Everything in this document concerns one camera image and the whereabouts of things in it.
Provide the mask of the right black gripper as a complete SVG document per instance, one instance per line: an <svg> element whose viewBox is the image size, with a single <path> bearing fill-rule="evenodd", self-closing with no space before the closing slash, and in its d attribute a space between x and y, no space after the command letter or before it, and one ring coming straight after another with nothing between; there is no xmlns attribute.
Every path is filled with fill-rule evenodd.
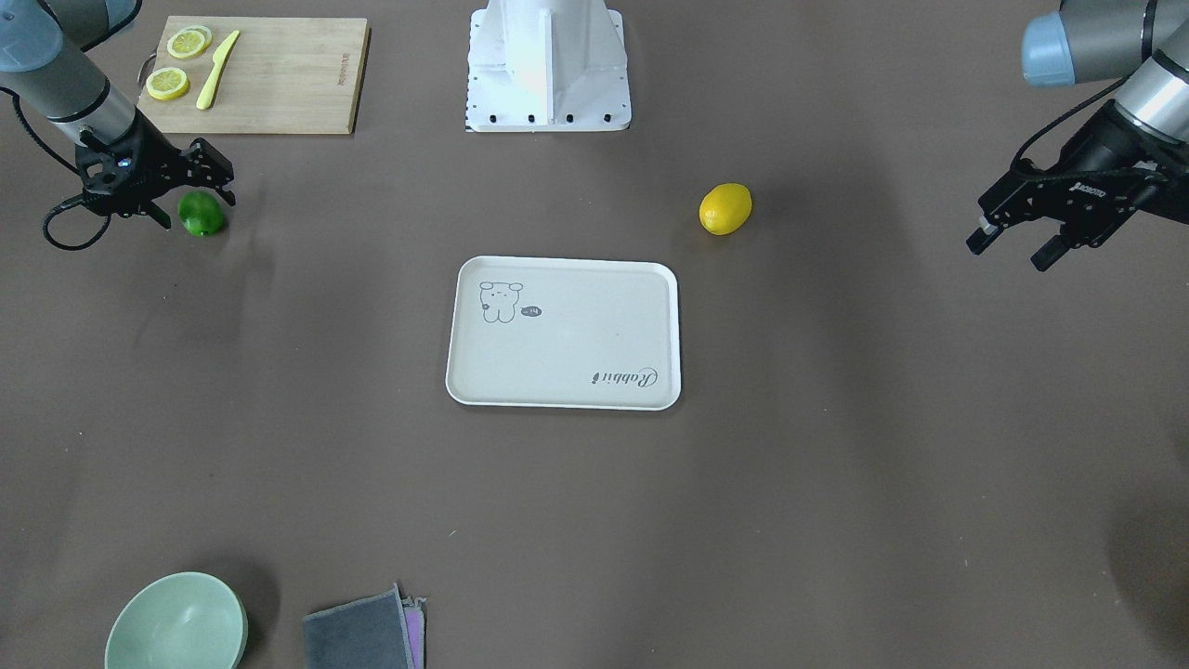
<svg viewBox="0 0 1189 669"><path fill-rule="evenodd" d="M76 168L84 191L81 203L99 216L147 216L163 229L174 228L174 217L157 204L175 187L209 188L228 206L235 206L229 190L234 169L229 158L205 140L195 138L189 149L176 149L136 111L124 135L105 141L84 126L75 149Z"/></svg>

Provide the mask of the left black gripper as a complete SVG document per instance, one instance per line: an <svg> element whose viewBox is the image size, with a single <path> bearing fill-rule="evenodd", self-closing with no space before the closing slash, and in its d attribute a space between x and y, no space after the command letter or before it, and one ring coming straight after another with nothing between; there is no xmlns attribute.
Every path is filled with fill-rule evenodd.
<svg viewBox="0 0 1189 669"><path fill-rule="evenodd" d="M1042 169L1015 156L1008 170L977 200L979 225L965 245L973 255L1011 226L1040 217L1059 221L1057 234L1031 257L1048 271L1078 247L1105 244L1138 209L1150 209L1174 187L1174 140L1135 124L1120 105L1105 103Z"/></svg>

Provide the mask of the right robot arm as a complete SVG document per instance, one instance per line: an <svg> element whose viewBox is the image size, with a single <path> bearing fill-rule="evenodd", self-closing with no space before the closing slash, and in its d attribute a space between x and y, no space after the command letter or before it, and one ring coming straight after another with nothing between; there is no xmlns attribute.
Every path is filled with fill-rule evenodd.
<svg viewBox="0 0 1189 669"><path fill-rule="evenodd" d="M81 193L51 208L43 233L59 213L82 206L94 215L174 221L155 202L178 187L209 188L229 206L233 166L203 138L175 149L86 55L136 20L139 1L4 1L4 91L26 102L73 143L73 173Z"/></svg>

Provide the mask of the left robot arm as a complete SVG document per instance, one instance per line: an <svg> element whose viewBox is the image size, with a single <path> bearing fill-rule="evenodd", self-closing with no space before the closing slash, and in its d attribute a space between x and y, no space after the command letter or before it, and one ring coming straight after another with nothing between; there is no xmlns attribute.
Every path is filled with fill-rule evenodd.
<svg viewBox="0 0 1189 669"><path fill-rule="evenodd" d="M1134 215L1185 223L1188 8L1184 1L1063 1L1023 34L1023 76L1033 87L1108 81L1097 111L1053 166L1023 151L979 198L967 240L980 255L1011 226L1050 217L1056 236L1032 255L1044 271L1076 247L1099 247Z"/></svg>

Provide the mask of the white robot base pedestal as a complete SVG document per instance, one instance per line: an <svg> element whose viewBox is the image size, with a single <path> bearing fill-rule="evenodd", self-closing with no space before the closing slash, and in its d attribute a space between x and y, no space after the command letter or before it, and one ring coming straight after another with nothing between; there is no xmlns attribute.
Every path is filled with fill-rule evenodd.
<svg viewBox="0 0 1189 669"><path fill-rule="evenodd" d="M470 17L464 127L477 133L628 128L621 13L603 1L490 1Z"/></svg>

